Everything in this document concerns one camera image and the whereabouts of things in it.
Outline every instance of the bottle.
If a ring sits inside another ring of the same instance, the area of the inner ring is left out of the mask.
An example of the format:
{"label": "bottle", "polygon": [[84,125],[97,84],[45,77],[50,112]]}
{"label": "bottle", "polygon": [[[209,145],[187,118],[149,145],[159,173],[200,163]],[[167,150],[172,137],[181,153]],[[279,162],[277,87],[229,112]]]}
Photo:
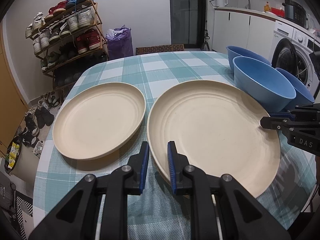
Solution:
{"label": "bottle", "polygon": [[263,11],[264,12],[269,12],[270,11],[270,7],[269,7],[269,2],[267,2],[267,4],[263,7]]}

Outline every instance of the plate rim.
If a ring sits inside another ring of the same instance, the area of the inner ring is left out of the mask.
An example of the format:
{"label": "plate rim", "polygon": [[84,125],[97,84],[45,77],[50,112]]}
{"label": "plate rim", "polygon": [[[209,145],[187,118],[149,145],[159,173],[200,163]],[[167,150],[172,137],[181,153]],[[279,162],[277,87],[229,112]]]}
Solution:
{"label": "plate rim", "polygon": [[[142,98],[143,98],[143,100],[144,100],[144,110],[143,110],[143,114],[142,114],[142,117],[141,117],[138,125],[135,127],[135,129],[134,129],[134,131],[132,132],[132,134],[130,134],[122,143],[120,143],[118,146],[114,147],[112,150],[109,150],[109,151],[103,153],[102,155],[98,155],[98,156],[91,157],[91,158],[81,158],[81,159],[79,159],[79,158],[71,158],[71,157],[69,157],[69,156],[64,155],[64,154],[60,151],[60,149],[57,147],[57,145],[56,145],[56,143],[55,143],[55,140],[54,140],[54,128],[55,128],[55,125],[56,125],[56,120],[58,119],[58,117],[59,117],[60,113],[62,112],[63,108],[64,108],[66,105],[68,105],[74,98],[78,97],[79,95],[81,95],[82,93],[86,92],[87,90],[90,90],[90,89],[95,88],[95,87],[97,87],[97,86],[102,86],[102,85],[107,85],[107,84],[124,84],[124,85],[129,85],[129,86],[135,88],[137,91],[140,92],[140,94],[142,95]],[[132,84],[125,83],[125,82],[107,82],[107,83],[102,83],[102,84],[98,84],[98,85],[89,87],[89,88],[81,91],[79,94],[75,95],[73,98],[71,98],[70,101],[67,102],[63,107],[61,106],[61,109],[60,109],[59,113],[58,113],[57,116],[55,117],[54,124],[53,124],[53,128],[52,128],[52,140],[53,140],[54,146],[56,147],[56,149],[59,151],[59,153],[60,153],[61,155],[65,156],[65,157],[67,157],[67,158],[69,158],[69,159],[79,160],[79,161],[88,161],[88,160],[96,160],[96,159],[102,158],[102,157],[104,157],[104,156],[106,156],[106,155],[108,155],[108,154],[110,154],[110,153],[118,150],[119,148],[121,148],[124,144],[126,144],[126,143],[131,139],[131,137],[136,133],[136,131],[139,129],[139,127],[140,127],[140,125],[141,125],[141,123],[142,123],[142,121],[143,121],[143,118],[144,118],[144,116],[145,116],[145,114],[146,114],[146,107],[147,107],[146,98],[145,98],[145,96],[143,95],[142,91],[141,91],[139,88],[137,88],[137,87],[135,87],[134,85],[132,85]]]}
{"label": "plate rim", "polygon": [[[255,100],[252,96],[250,96],[249,94],[247,94],[247,93],[244,92],[243,90],[241,90],[241,89],[239,89],[239,88],[237,88],[237,87],[235,87],[235,86],[233,86],[233,85],[226,84],[226,83],[224,83],[224,82],[215,81],[215,80],[209,80],[209,79],[195,79],[195,80],[184,81],[184,82],[181,82],[181,83],[179,83],[179,84],[176,84],[176,85],[168,88],[168,89],[167,89],[166,91],[164,91],[161,95],[159,95],[158,98],[156,99],[156,101],[153,103],[153,105],[152,105],[152,107],[151,107],[151,109],[150,109],[150,111],[149,111],[149,114],[148,114],[148,120],[147,120],[147,139],[148,139],[148,143],[149,143],[149,147],[150,147],[150,151],[151,151],[151,157],[152,157],[152,159],[154,160],[154,162],[155,162],[155,164],[156,164],[156,169],[159,171],[161,177],[162,177],[169,185],[171,184],[171,182],[170,182],[170,176],[167,178],[167,177],[164,175],[165,172],[164,172],[163,168],[161,167],[161,165],[159,164],[157,158],[155,157],[155,154],[154,154],[153,148],[152,148],[152,144],[150,143],[150,133],[149,133],[150,116],[151,116],[152,110],[153,110],[156,102],[158,101],[158,99],[159,99],[162,95],[164,95],[164,93],[166,93],[168,90],[170,90],[170,89],[172,89],[172,88],[174,88],[174,87],[176,87],[176,86],[179,86],[179,85],[181,85],[181,84],[187,83],[187,82],[201,82],[201,81],[210,81],[210,82],[215,82],[215,83],[220,83],[220,84],[223,84],[223,85],[226,85],[226,86],[230,86],[230,87],[232,87],[232,88],[234,88],[234,89],[236,89],[236,90],[239,90],[241,93],[245,93],[247,96],[251,97],[254,101],[256,101],[256,102],[261,106],[261,104],[260,104],[257,100]],[[279,169],[279,165],[280,165],[280,160],[281,160],[281,144],[280,144],[279,134],[277,133],[277,135],[278,135],[278,140],[277,140],[277,141],[278,141],[278,143],[279,143],[279,149],[280,149],[280,151],[279,151],[279,164],[277,165],[278,168],[276,169],[275,174],[272,175],[272,178],[273,178],[272,181],[275,179],[275,177],[276,177],[276,175],[277,175],[277,172],[278,172],[278,169]],[[267,190],[267,188],[268,188],[270,185],[268,185],[268,186],[267,186],[261,193],[259,193],[258,195],[254,195],[254,197],[257,198],[258,196],[260,196],[263,192],[265,192],[265,191]]]}

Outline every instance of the tablecloth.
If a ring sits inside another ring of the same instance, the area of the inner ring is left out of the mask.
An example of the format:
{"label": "tablecloth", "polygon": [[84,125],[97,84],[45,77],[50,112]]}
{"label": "tablecloth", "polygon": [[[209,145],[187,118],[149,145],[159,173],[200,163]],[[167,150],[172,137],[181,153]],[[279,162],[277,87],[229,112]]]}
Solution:
{"label": "tablecloth", "polygon": [[[35,226],[85,174],[109,174],[126,164],[129,156],[138,153],[142,141],[147,140],[147,117],[157,97],[180,82],[195,79],[234,85],[228,56],[204,51],[165,52],[112,60],[86,70],[62,107],[75,95],[92,86],[125,82],[136,86],[144,94],[147,104],[145,119],[127,144],[96,161],[76,161],[63,157],[54,146],[51,128],[36,173],[33,198]],[[288,145],[281,132],[279,137],[281,162],[278,173],[257,199],[288,229],[316,183],[316,165],[313,155]],[[143,194],[128,197],[129,239],[190,239],[189,217],[189,199],[172,196],[170,186],[164,182],[150,157]]]}

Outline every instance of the large plate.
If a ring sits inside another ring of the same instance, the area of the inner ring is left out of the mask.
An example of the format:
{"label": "large plate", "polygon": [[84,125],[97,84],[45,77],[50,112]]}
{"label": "large plate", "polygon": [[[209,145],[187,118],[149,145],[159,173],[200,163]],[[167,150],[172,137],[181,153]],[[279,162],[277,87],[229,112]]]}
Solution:
{"label": "large plate", "polygon": [[153,104],[147,123],[151,154],[169,182],[167,143],[207,174],[229,173],[254,197],[276,176],[280,141],[260,127],[269,116],[251,96],[233,86],[194,80],[178,84]]}
{"label": "large plate", "polygon": [[145,111],[143,94],[130,84],[113,82],[91,87],[60,110],[53,126],[54,144],[68,158],[103,157],[134,135]]}

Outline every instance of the bowl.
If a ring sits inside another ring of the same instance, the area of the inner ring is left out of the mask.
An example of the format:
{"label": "bowl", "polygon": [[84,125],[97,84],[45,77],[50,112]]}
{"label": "bowl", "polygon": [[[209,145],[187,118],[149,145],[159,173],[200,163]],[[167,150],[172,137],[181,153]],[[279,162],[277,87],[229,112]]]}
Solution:
{"label": "bowl", "polygon": [[271,63],[268,60],[266,60],[263,56],[260,56],[259,54],[252,52],[251,50],[236,47],[236,46],[227,46],[226,48],[228,51],[229,65],[230,65],[230,68],[232,69],[232,71],[234,71],[234,66],[233,66],[232,60],[235,57],[239,57],[239,56],[254,58],[254,59],[260,60],[260,61],[268,64],[269,66],[271,66]]}
{"label": "bowl", "polygon": [[284,109],[291,110],[294,109],[295,106],[303,106],[303,105],[310,105],[315,102],[315,99],[311,95],[310,91],[306,88],[306,86],[297,79],[294,75],[290,74],[289,72],[285,71],[281,68],[276,68],[282,75],[284,75],[287,80],[293,85],[294,89],[296,90],[296,98],[293,99],[289,104],[287,104]]}
{"label": "bowl", "polygon": [[273,67],[250,57],[235,57],[235,85],[254,99],[267,112],[281,111],[296,97],[293,85]]}

